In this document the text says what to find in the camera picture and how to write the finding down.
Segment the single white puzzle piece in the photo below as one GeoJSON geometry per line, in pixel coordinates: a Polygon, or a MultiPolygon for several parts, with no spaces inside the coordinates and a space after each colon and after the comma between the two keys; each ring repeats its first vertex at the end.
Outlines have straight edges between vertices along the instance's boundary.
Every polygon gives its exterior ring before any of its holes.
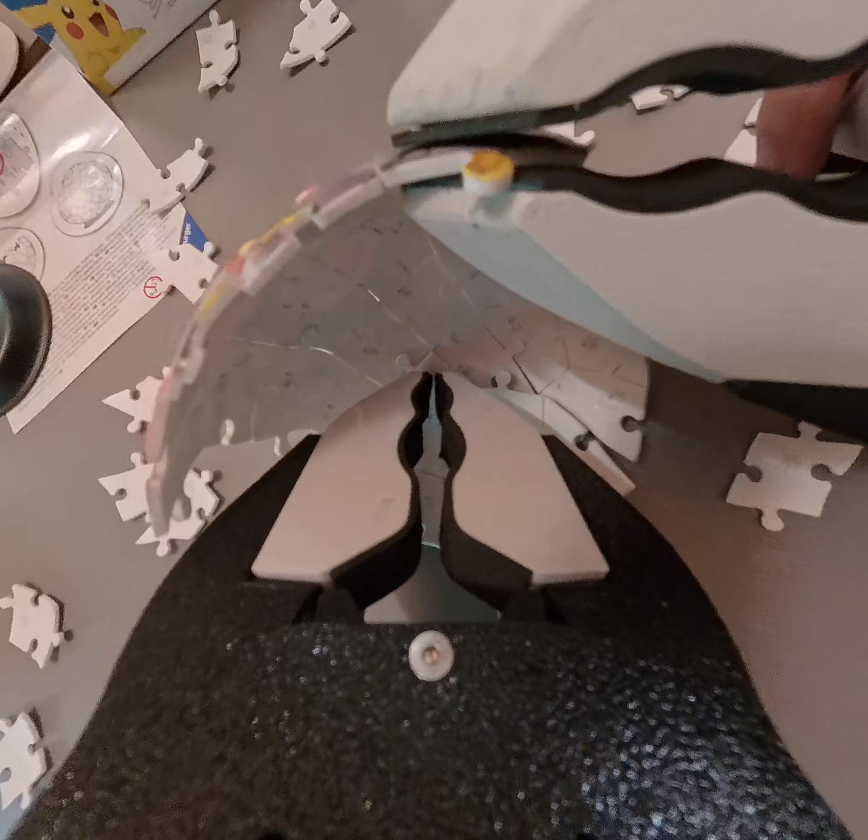
{"type": "Polygon", "coordinates": [[[808,422],[800,422],[797,432],[797,436],[757,434],[743,464],[757,469],[759,480],[739,473],[726,493],[726,503],[755,509],[761,526],[768,531],[784,529],[782,510],[819,517],[831,484],[814,477],[812,470],[823,466],[833,476],[841,477],[856,463],[863,449],[858,444],[821,440],[820,428],[808,422]]]}

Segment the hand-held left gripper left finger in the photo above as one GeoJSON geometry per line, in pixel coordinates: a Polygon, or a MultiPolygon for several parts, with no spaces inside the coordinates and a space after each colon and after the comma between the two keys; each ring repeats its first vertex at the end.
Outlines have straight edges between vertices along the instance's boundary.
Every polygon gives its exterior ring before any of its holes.
{"type": "Polygon", "coordinates": [[[343,412],[313,446],[252,565],[252,582],[341,592],[368,608],[421,556],[415,467],[433,388],[411,372],[343,412]]]}

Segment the person's right hand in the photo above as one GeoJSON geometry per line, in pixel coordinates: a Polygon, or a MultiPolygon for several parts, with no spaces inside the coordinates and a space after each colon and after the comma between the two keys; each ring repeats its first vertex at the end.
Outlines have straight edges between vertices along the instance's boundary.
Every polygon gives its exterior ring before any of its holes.
{"type": "Polygon", "coordinates": [[[812,182],[830,155],[854,73],[765,93],[755,125],[757,168],[812,182]]]}

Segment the large white puzzle ball shell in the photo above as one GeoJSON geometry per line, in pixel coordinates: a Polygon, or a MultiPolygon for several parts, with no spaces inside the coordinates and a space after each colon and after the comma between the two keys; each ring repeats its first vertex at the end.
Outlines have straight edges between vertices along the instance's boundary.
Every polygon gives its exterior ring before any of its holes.
{"type": "Polygon", "coordinates": [[[147,427],[147,519],[162,538],[193,499],[183,482],[215,444],[320,433],[414,371],[454,371],[558,436],[625,496],[611,457],[638,460],[647,361],[533,305],[440,249],[410,193],[452,182],[475,214],[510,188],[514,159],[480,145],[396,155],[298,197],[249,240],[195,305],[147,427]]]}

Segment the white instruction leaflet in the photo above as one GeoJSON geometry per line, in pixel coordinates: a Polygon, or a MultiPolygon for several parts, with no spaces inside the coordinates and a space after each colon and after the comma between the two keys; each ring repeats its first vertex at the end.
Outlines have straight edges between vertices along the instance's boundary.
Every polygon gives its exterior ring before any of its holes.
{"type": "Polygon", "coordinates": [[[182,205],[147,201],[158,168],[62,56],[43,56],[2,101],[2,262],[49,297],[42,373],[7,415],[19,432],[162,297],[152,253],[204,236],[182,205]]]}

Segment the black round ball stand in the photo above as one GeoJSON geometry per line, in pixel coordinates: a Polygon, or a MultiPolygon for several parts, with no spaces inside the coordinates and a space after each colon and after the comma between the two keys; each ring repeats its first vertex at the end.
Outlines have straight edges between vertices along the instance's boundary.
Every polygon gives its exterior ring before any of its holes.
{"type": "Polygon", "coordinates": [[[49,354],[49,298],[30,272],[1,265],[1,416],[13,410],[37,382],[49,354]]]}

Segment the blue printed puzzle box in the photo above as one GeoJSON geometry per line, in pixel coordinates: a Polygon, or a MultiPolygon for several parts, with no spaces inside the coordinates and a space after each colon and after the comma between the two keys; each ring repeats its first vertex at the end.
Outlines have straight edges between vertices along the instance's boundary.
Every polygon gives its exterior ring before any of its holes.
{"type": "Polygon", "coordinates": [[[219,0],[2,0],[106,96],[219,0]]]}

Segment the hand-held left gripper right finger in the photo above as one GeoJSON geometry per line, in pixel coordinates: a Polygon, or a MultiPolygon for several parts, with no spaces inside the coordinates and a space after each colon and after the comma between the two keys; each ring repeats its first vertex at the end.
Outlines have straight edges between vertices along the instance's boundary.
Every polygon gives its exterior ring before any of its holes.
{"type": "Polygon", "coordinates": [[[605,579],[609,564],[543,435],[456,373],[433,383],[450,578],[497,611],[548,587],[605,579]]]}

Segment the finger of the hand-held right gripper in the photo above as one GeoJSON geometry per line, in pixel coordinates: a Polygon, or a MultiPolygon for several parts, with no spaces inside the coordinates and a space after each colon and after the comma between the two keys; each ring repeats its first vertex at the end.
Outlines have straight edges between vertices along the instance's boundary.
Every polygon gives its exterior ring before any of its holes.
{"type": "Polygon", "coordinates": [[[494,281],[713,380],[865,388],[866,169],[813,183],[716,159],[614,176],[518,159],[490,197],[460,175],[407,213],[494,281]]]}
{"type": "Polygon", "coordinates": [[[866,63],[867,0],[454,0],[392,87],[398,149],[583,119],[649,86],[728,96],[866,63]]]}

